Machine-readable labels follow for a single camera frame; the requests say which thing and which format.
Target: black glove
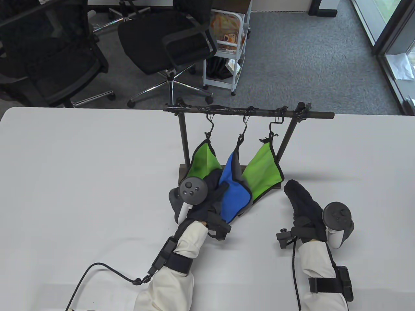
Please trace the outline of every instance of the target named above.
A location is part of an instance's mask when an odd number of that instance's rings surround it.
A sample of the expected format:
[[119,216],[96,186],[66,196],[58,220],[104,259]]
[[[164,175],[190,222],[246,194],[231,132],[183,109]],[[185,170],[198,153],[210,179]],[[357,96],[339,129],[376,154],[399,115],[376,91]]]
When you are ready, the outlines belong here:
[[315,202],[310,193],[299,182],[289,180],[284,187],[284,192],[290,199],[294,208],[294,226],[313,228],[314,234],[301,237],[303,243],[312,239],[327,242],[326,225],[323,222],[323,209]]
[[224,182],[219,185],[219,179],[222,176],[222,170],[217,169],[212,171],[203,180],[207,184],[208,192],[206,199],[198,204],[194,205],[189,210],[186,220],[181,223],[176,231],[175,237],[180,237],[186,228],[195,220],[206,222],[206,227],[209,230],[215,231],[216,235],[211,237],[217,240],[224,240],[226,234],[231,231],[231,226],[228,225],[220,216],[222,210],[222,198],[225,192],[229,188],[229,184]]

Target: chair base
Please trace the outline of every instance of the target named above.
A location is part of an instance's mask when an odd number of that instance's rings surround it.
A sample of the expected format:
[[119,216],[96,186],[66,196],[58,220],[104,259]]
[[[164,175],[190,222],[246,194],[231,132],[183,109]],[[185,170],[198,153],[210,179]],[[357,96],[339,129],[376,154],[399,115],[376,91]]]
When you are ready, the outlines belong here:
[[165,73],[159,72],[158,74],[162,75],[166,80],[163,81],[163,82],[161,82],[161,83],[159,83],[159,84],[156,84],[155,86],[153,86],[151,88],[148,88],[147,90],[144,90],[144,91],[138,93],[137,95],[134,95],[128,101],[127,106],[129,108],[134,108],[135,107],[135,104],[136,104],[136,100],[137,100],[138,97],[140,97],[141,95],[147,94],[147,93],[149,93],[151,91],[154,91],[154,90],[162,87],[163,85],[167,85],[167,84],[168,84],[169,94],[170,94],[170,101],[168,103],[169,106],[173,106],[174,105],[174,87],[176,85],[180,85],[180,86],[186,87],[186,88],[188,88],[190,90],[196,91],[199,94],[205,95],[205,101],[206,101],[206,103],[209,104],[209,105],[212,104],[213,103],[213,93],[208,92],[208,91],[205,91],[205,90],[203,90],[203,89],[201,89],[199,87],[194,87],[194,86],[191,86],[191,85],[187,85],[185,83],[182,83],[182,82],[179,82],[179,81],[176,81],[175,80],[178,76],[180,76],[185,71],[191,69],[192,67],[193,67],[193,65],[187,67],[185,70],[177,73],[176,75],[174,75],[174,72],[173,71],[167,71],[166,70]]
[[63,103],[63,106],[65,108],[78,108],[78,107],[81,107],[82,105],[85,105],[89,102],[93,102],[94,100],[97,100],[97,99],[105,97],[105,96],[111,101],[116,99],[115,93],[113,91],[108,91],[108,92],[98,94],[98,95],[92,96],[90,98],[81,100],[79,102],[68,101],[68,102]]
[[[151,9],[150,7],[145,7],[144,9],[141,9],[138,12],[139,13],[144,13],[146,11],[149,11],[150,9]],[[93,31],[93,33],[99,32],[99,31],[101,31],[101,30],[103,30],[105,28],[108,28],[109,26],[116,25],[116,24],[118,24],[120,22],[127,22],[127,21],[131,20],[131,17],[134,17],[136,15],[136,13],[134,12],[134,13],[129,14],[128,17],[123,17],[121,12],[119,12],[117,10],[114,10],[114,9],[111,9],[111,8],[110,8],[110,12],[114,13],[115,15],[120,16],[120,18],[115,19],[112,22],[109,22],[108,24],[105,24],[105,25],[103,25],[103,26],[95,29]]]

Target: hanging fabric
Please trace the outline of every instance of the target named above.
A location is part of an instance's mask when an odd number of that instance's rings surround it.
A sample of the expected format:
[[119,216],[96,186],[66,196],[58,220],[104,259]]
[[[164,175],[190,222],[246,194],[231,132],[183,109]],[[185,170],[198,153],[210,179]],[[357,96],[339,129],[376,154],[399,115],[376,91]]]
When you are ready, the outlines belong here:
[[213,116],[211,119],[209,119],[209,116],[206,115],[206,119],[212,124],[212,128],[209,132],[205,132],[206,139],[196,148],[195,152],[193,153],[190,167],[180,182],[182,182],[187,177],[199,177],[200,179],[203,179],[208,176],[213,170],[222,169],[222,166],[219,164],[219,161],[216,158],[215,151],[210,144],[210,137],[214,127],[212,122]]
[[245,119],[246,116],[243,118],[245,130],[239,135],[237,146],[230,155],[219,180],[219,184],[223,182],[229,184],[229,188],[222,199],[222,211],[220,214],[227,223],[230,223],[237,215],[243,213],[252,205],[252,193],[242,176],[242,169],[239,163],[239,146],[244,142],[244,134],[247,130],[249,117]]
[[[282,112],[287,109],[286,106],[280,108]],[[259,149],[254,158],[247,165],[242,177],[247,181],[252,191],[253,204],[258,202],[265,194],[267,194],[277,184],[284,181],[284,174],[280,168],[277,157],[273,148],[273,139],[278,134],[274,134],[271,130],[272,124],[282,124],[281,122],[271,122],[269,124],[269,135],[265,139],[260,139],[264,145]]]

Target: velcro strap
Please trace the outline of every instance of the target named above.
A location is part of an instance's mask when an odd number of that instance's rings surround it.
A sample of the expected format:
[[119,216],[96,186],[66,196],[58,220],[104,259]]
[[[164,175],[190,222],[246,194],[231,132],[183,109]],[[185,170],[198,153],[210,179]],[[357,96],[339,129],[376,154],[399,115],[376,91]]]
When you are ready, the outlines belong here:
[[294,220],[295,227],[305,227],[308,224],[312,224],[311,220],[306,216],[300,216]]
[[337,278],[309,277],[312,293],[343,293],[342,282]]
[[298,238],[309,238],[320,240],[315,232],[315,228],[292,227],[291,235]]
[[176,253],[171,253],[164,265],[174,271],[188,274],[192,263],[192,258],[188,258]]

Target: white table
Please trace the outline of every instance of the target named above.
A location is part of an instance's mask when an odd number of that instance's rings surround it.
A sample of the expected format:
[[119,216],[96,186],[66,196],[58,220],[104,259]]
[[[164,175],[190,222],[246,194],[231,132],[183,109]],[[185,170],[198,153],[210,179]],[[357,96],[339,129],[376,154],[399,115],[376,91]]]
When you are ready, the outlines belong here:
[[[192,151],[210,124],[203,114],[186,118]],[[236,116],[213,121],[212,145],[225,163],[244,125]],[[270,121],[249,120],[241,164],[259,149]],[[301,182],[323,207],[341,201],[352,211],[356,229],[333,252],[350,271],[350,310],[413,310],[414,133],[413,117],[310,119],[297,126],[282,158],[286,180]],[[167,198],[183,163],[173,114],[12,108],[0,122],[0,146],[3,310],[64,310],[95,261],[143,277],[177,227]],[[292,207],[277,190],[235,220],[226,241],[207,239],[192,268],[192,310],[296,310],[291,250],[275,237],[291,226]],[[303,294],[299,260],[297,277]],[[99,271],[74,307],[131,311],[144,288]]]

